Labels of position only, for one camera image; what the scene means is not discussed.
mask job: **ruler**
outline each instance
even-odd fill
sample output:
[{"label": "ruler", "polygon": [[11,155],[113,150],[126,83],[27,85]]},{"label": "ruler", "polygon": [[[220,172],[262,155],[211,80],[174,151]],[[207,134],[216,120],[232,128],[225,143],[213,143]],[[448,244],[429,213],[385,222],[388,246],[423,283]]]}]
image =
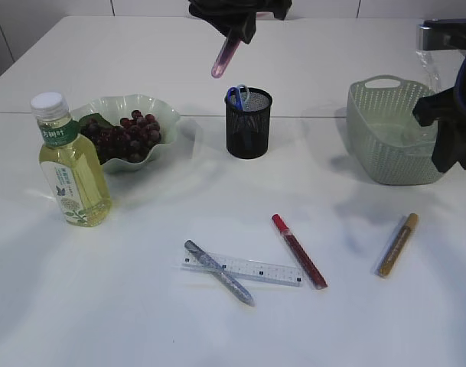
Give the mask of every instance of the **ruler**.
[{"label": "ruler", "polygon": [[[226,273],[231,274],[235,278],[289,285],[292,287],[301,287],[304,282],[304,275],[298,268],[266,264],[264,262],[244,260],[242,258],[231,258],[229,256],[211,254],[209,252],[207,254],[218,262]],[[181,267],[190,271],[217,271],[217,269],[203,266],[188,250],[184,251]]]}]

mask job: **green tea bottle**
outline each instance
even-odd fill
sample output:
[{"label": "green tea bottle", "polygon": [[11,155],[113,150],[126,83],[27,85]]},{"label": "green tea bottle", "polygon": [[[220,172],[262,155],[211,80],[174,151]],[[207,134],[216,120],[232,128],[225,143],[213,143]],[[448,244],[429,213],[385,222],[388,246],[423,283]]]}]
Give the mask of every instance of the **green tea bottle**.
[{"label": "green tea bottle", "polygon": [[44,139],[39,162],[64,218],[76,226],[100,224],[112,201],[93,143],[79,133],[61,94],[39,94],[31,108]]}]

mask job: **bowl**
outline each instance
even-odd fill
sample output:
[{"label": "bowl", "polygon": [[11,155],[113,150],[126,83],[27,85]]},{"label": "bowl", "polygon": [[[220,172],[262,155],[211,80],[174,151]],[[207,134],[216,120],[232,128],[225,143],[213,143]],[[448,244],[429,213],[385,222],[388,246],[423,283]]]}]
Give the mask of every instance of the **bowl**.
[{"label": "bowl", "polygon": [[113,158],[103,164],[103,170],[108,174],[119,171],[137,171],[150,161],[158,159],[164,151],[177,139],[177,123],[180,115],[166,102],[160,99],[132,94],[120,97],[102,97],[71,111],[77,121],[92,113],[99,113],[112,125],[120,125],[122,117],[130,118],[131,112],[138,109],[143,115],[151,113],[161,126],[161,143],[154,146],[148,156],[139,163],[130,163],[122,159]]}]

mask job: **scissors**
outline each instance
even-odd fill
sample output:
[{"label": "scissors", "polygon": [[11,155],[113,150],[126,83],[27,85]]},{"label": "scissors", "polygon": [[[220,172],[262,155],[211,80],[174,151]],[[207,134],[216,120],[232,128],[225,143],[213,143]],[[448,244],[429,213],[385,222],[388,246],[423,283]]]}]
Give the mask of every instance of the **scissors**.
[{"label": "scissors", "polygon": [[[242,95],[241,95],[241,89],[244,88],[245,91],[246,91],[246,98],[243,99]],[[232,95],[235,95],[235,102],[233,103],[233,100],[231,99],[231,96]],[[247,103],[249,101],[249,96],[250,96],[250,93],[249,93],[249,89],[247,86],[245,86],[244,84],[239,84],[238,86],[232,86],[231,88],[229,88],[229,90],[227,91],[227,100],[230,101],[230,103],[232,105],[234,105],[238,110],[240,111],[243,111],[244,110],[244,104]]]}]

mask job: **silver glitter pen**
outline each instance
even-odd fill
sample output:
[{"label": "silver glitter pen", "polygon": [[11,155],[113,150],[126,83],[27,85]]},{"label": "silver glitter pen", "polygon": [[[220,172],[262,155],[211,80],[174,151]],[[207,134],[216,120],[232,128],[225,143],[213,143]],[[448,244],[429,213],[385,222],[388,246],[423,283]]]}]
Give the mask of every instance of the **silver glitter pen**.
[{"label": "silver glitter pen", "polygon": [[211,258],[202,248],[195,245],[190,239],[185,242],[185,248],[206,268],[211,269],[211,273],[217,278],[238,300],[255,306],[255,301],[251,294],[235,278],[227,274],[217,261]]}]

